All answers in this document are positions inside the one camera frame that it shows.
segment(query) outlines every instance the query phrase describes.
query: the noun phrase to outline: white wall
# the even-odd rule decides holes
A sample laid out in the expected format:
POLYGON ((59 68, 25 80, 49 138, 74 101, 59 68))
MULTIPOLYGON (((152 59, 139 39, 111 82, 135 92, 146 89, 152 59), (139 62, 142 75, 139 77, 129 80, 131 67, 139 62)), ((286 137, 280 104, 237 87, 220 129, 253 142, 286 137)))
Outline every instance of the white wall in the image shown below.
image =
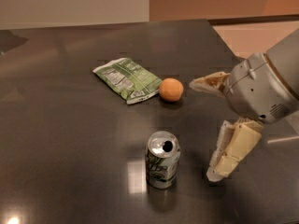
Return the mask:
POLYGON ((0 29, 148 21, 149 0, 0 0, 0 29))

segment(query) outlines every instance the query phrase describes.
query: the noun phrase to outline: orange wall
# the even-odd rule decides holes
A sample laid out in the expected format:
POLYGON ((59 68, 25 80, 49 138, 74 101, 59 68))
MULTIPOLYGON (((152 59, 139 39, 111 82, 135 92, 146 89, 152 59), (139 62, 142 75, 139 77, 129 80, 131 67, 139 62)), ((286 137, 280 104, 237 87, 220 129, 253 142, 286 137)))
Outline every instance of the orange wall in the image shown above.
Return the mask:
POLYGON ((149 20, 299 14, 299 0, 149 0, 149 20))

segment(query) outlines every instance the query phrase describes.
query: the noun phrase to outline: can lid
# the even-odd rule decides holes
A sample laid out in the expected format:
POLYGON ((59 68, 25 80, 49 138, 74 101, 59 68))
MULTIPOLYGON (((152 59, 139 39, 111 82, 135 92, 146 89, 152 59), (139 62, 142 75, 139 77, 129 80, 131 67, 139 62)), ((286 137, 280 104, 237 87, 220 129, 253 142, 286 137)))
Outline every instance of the can lid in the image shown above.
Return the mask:
POLYGON ((169 158, 178 151, 178 140, 169 132, 159 131, 149 138, 148 148, 159 158, 169 158))

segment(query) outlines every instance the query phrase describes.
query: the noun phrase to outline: orange ball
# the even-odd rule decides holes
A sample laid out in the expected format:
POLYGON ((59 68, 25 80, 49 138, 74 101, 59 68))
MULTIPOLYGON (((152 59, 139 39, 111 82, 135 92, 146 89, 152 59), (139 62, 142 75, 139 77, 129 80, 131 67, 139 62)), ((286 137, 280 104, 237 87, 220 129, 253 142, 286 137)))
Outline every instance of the orange ball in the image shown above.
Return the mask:
POLYGON ((183 85, 174 78, 166 78, 159 87, 160 96, 169 102, 178 101, 183 91, 183 85))

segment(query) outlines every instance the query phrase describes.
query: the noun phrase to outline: silver can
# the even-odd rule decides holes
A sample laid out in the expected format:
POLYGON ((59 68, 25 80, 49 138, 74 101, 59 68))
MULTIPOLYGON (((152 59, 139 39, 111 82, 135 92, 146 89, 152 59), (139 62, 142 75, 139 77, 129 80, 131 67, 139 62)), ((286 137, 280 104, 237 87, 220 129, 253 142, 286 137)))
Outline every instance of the silver can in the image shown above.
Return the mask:
POLYGON ((177 138, 166 131, 154 133, 146 146, 147 181, 166 189, 176 181, 180 147, 177 138))

